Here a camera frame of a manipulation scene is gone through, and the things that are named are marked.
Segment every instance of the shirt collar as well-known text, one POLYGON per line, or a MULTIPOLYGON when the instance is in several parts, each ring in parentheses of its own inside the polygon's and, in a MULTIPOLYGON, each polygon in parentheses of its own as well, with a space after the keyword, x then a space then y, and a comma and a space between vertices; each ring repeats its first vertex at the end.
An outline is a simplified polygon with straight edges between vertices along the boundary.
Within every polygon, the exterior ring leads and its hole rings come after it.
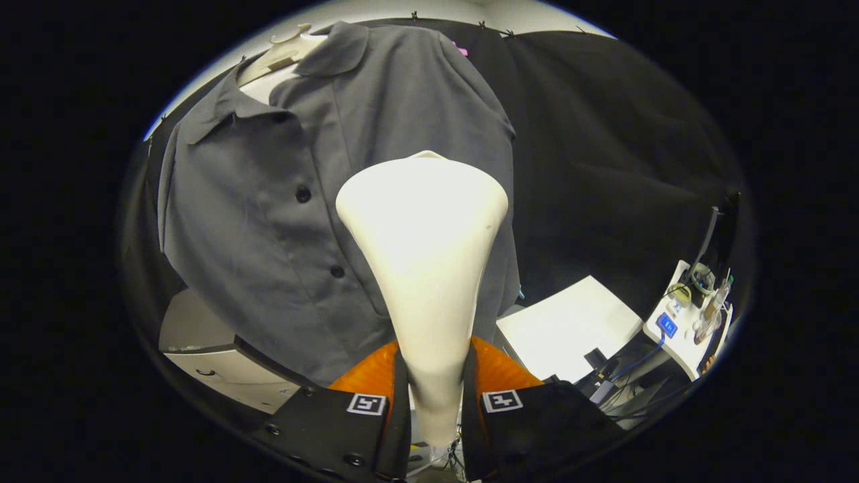
MULTIPOLYGON (((300 76, 336 76, 355 69, 367 50, 369 28, 338 21, 328 38, 316 46, 295 68, 300 76)), ((183 118, 180 128, 184 141, 196 144, 227 117, 235 114, 249 118, 267 113, 285 112, 281 107, 269 106, 241 92, 239 72, 265 52, 260 52, 236 65, 206 96, 183 118)))

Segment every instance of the blue display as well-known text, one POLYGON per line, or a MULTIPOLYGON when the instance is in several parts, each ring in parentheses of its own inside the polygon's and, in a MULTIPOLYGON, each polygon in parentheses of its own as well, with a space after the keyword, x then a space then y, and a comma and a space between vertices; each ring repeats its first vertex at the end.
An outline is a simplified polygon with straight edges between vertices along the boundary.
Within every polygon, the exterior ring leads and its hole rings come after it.
POLYGON ((674 321, 671 320, 671 317, 664 312, 659 316, 659 319, 656 319, 656 325, 665 331, 669 339, 674 337, 677 333, 677 324, 675 324, 674 321))

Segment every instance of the blue cable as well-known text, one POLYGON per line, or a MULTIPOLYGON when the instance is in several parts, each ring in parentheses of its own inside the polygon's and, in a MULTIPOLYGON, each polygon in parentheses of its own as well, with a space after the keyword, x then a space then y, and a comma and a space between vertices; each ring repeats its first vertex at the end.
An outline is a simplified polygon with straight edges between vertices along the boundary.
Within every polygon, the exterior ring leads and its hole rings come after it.
POLYGON ((636 366, 637 366, 637 365, 639 365, 640 363, 642 363, 642 362, 646 361, 650 356, 652 356, 652 355, 656 354, 656 351, 659 351, 659 350, 662 348, 662 345, 663 345, 663 344, 665 344, 665 331, 664 331, 664 330, 662 331, 662 337, 661 337, 661 339, 660 339, 660 341, 659 341, 659 345, 657 345, 657 346, 656 346, 656 348, 655 348, 653 351, 651 351, 651 352, 650 352, 650 354, 648 354, 648 355, 644 356, 644 357, 642 358, 642 360, 640 360, 640 361, 636 362, 635 364, 630 364, 630 365, 628 365, 628 366, 624 367, 624 368, 623 368, 623 369, 621 369, 617 374, 615 374, 614 376, 612 376, 612 378, 611 378, 611 379, 609 379, 608 381, 609 381, 609 382, 615 382, 615 381, 617 381, 617 380, 618 380, 618 377, 621 377, 621 376, 622 376, 622 375, 623 375, 627 370, 630 370, 630 369, 632 369, 632 368, 636 367, 636 366))

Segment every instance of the white wall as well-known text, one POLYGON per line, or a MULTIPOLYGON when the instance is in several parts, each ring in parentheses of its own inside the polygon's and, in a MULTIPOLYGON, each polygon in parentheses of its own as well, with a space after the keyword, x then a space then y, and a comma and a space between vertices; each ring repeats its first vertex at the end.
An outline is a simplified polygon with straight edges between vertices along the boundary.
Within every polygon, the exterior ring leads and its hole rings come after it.
POLYGON ((501 0, 486 7, 486 27, 497 30, 512 30, 514 34, 544 32, 547 30, 567 30, 613 37, 574 16, 572 13, 548 3, 534 0, 501 0))
POLYGON ((584 30, 592 34, 608 33, 586 23, 572 14, 536 0, 333 0, 316 7, 304 9, 275 20, 266 28, 252 34, 249 39, 230 52, 212 59, 155 118, 155 123, 143 136, 148 139, 161 123, 161 117, 170 114, 182 101, 209 80, 228 70, 248 57, 267 50, 272 35, 276 38, 290 36, 300 23, 313 25, 311 32, 332 25, 336 21, 359 22, 381 18, 411 18, 417 11, 418 18, 463 21, 478 24, 486 21, 486 27, 500 31, 512 30, 515 34, 545 30, 584 30))

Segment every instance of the mannequin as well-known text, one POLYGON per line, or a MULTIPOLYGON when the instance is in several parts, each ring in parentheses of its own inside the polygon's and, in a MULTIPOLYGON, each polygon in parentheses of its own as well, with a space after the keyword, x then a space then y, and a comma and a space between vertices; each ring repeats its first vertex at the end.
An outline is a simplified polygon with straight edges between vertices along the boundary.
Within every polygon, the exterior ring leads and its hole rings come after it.
POLYGON ((298 77, 298 63, 321 44, 327 35, 309 35, 309 23, 298 26, 298 33, 286 40, 269 40, 274 46, 239 72, 239 89, 254 100, 269 103, 269 94, 279 83, 298 77))
POLYGON ((456 437, 478 290, 508 207, 487 173, 428 150, 364 169, 337 196, 391 311, 434 453, 456 437))

